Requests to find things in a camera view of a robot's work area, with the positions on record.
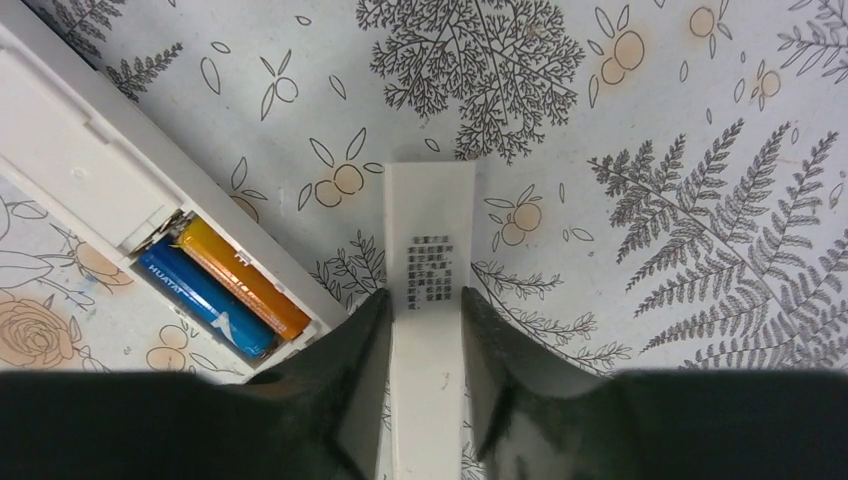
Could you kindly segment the white remote battery cover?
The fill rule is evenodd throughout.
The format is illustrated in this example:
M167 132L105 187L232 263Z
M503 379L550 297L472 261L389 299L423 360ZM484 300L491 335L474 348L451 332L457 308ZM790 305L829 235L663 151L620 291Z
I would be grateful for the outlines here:
M461 290L470 276L475 167L404 162L384 177L392 476L458 479L465 366Z

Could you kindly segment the blue battery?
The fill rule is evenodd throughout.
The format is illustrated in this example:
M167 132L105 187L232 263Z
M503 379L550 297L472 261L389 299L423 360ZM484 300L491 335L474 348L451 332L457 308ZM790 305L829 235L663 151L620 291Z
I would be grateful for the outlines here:
M199 264L166 240L137 260L144 274L244 357L256 360L277 343L275 333Z

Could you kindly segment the orange battery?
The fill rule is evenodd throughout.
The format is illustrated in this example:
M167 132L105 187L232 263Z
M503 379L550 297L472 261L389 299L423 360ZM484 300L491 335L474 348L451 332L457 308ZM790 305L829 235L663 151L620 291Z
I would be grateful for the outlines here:
M291 341L311 323L289 300L203 219L178 229L174 245L186 253L284 340Z

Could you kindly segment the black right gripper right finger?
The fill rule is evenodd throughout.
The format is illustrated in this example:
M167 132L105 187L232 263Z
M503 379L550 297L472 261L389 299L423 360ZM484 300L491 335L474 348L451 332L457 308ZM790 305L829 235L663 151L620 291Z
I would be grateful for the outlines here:
M461 294L476 457L491 479L843 479L847 377L590 374Z

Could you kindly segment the white remote control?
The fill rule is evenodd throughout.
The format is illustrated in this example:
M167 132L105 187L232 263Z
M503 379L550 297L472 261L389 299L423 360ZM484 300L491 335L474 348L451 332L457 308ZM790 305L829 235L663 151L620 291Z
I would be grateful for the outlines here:
M244 380L297 353L346 318L345 309L100 72L25 3L1 5L1 172L58 220L59 256L107 287L144 287L102 333L160 371ZM199 217L311 319L263 357L244 357L144 274L138 257Z

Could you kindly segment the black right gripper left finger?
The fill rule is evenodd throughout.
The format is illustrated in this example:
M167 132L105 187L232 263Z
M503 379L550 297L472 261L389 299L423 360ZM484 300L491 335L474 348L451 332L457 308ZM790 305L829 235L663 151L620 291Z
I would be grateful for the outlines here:
M9 372L5 479L373 479L391 323L372 293L242 384L178 372Z

